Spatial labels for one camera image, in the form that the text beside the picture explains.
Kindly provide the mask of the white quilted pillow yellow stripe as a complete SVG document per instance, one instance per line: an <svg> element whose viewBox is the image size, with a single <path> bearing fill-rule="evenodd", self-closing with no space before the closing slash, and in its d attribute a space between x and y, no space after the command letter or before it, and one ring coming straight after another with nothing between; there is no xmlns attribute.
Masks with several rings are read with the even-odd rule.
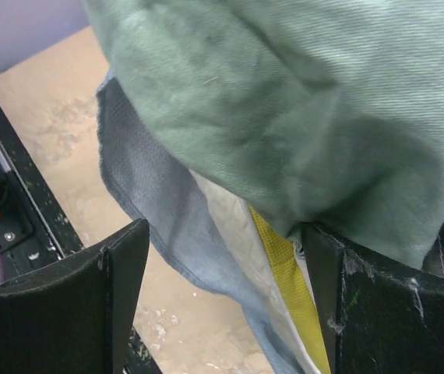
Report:
<svg viewBox="0 0 444 374"><path fill-rule="evenodd" d="M221 237L263 296L273 328L306 373L331 373L307 268L296 245L280 237L243 199L192 173Z"/></svg>

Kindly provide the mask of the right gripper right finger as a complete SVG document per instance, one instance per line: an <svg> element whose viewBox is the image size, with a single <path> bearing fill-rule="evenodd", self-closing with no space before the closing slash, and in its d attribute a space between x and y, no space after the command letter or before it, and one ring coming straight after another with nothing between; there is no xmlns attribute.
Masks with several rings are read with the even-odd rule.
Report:
<svg viewBox="0 0 444 374"><path fill-rule="evenodd" d="M319 225L302 245L333 373L444 373L444 278Z"/></svg>

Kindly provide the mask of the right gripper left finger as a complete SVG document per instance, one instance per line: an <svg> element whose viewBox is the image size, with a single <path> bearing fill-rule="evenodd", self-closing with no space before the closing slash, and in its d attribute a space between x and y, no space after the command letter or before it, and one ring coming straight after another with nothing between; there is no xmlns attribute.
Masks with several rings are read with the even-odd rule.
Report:
<svg viewBox="0 0 444 374"><path fill-rule="evenodd" d="M0 373L120 373L149 248L137 220L0 286Z"/></svg>

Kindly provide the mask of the patchwork green beige pillowcase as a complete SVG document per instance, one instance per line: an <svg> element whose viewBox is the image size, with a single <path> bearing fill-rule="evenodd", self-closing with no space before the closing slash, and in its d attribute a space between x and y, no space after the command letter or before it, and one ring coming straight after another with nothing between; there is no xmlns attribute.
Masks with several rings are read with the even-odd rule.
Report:
<svg viewBox="0 0 444 374"><path fill-rule="evenodd" d="M292 241L307 273L314 224L444 278L444 1L84 6L111 67L104 184L170 266L241 306L274 372L306 373L193 172Z"/></svg>

